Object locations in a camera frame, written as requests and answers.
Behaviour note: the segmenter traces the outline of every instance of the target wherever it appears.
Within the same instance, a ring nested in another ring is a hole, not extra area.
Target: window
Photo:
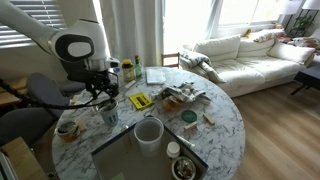
[[[274,22],[284,0],[224,0],[219,25]]]
[[[43,24],[59,29],[66,27],[56,0],[10,0],[10,2]],[[33,41],[30,38],[0,24],[1,48],[29,45],[31,42]]]
[[[211,0],[167,0],[164,13],[164,52],[204,38]]]

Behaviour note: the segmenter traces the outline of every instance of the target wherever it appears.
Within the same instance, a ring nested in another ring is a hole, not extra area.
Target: throw pillow
[[[224,83],[225,81],[221,79],[216,70],[214,70],[209,64],[201,62],[199,66],[208,74],[209,79],[214,83]]]
[[[243,35],[243,37],[249,38],[250,33],[252,33],[253,30],[252,29],[248,29],[247,32]]]
[[[184,50],[180,53],[180,56],[182,57],[180,60],[185,62],[185,64],[188,65],[188,68],[193,68],[200,62],[206,62],[211,65],[210,59],[206,55],[197,52]]]
[[[283,43],[276,43],[268,52],[269,56],[304,64],[315,51],[314,48],[295,47]]]
[[[285,35],[284,29],[264,29],[249,34],[249,39],[254,42],[266,42],[270,39]]]

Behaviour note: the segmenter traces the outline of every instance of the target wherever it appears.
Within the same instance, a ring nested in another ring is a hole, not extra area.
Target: marble tabletop
[[[159,100],[143,111],[137,111],[128,96],[144,92],[149,97],[162,85],[147,85],[145,75],[129,89],[121,82],[119,102],[119,122],[114,127],[107,126],[102,117],[92,108],[65,110],[58,125],[66,120],[85,121],[87,130],[75,141],[64,143],[57,135],[52,141],[53,162],[60,179],[99,179],[91,158],[91,152],[115,137],[126,126],[131,126],[147,115],[160,119],[173,133],[195,144],[193,151],[204,160],[209,169],[204,179],[231,179],[243,157],[245,148],[245,130],[239,110],[225,92],[211,81],[196,74],[172,69],[161,69],[166,77],[166,84],[179,86],[184,82],[194,82],[197,90],[206,91],[211,99],[209,105],[199,101],[183,105],[181,109],[166,112]],[[78,95],[80,102],[89,99],[89,92]],[[181,120],[181,113],[190,109],[198,114],[198,125],[191,131],[184,131],[186,122]],[[211,126],[202,119],[208,113],[215,120]]]

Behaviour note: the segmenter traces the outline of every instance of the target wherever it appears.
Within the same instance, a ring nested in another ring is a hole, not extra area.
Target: jar lid
[[[120,68],[113,68],[113,72],[114,72],[114,73],[120,72]]]
[[[191,110],[185,110],[181,114],[182,120],[188,123],[193,123],[197,120],[197,114]]]
[[[131,64],[131,59],[124,59],[122,61],[123,64]]]
[[[167,147],[167,154],[172,158],[178,157],[180,155],[180,145],[175,141],[171,141]]]

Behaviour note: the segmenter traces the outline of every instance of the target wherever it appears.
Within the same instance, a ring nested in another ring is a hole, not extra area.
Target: chair
[[[42,103],[68,105],[70,102],[70,97],[63,96],[58,86],[41,73],[33,73],[28,77],[27,89],[31,97]],[[63,113],[63,110],[59,109],[46,108],[46,110],[57,119]]]
[[[62,95],[70,97],[86,88],[84,83],[66,80],[58,85],[58,88]]]
[[[179,69],[180,53],[161,54],[161,61],[163,67],[177,67]]]
[[[29,147],[39,140],[57,119],[44,108],[22,108],[0,118],[0,146],[22,137]]]

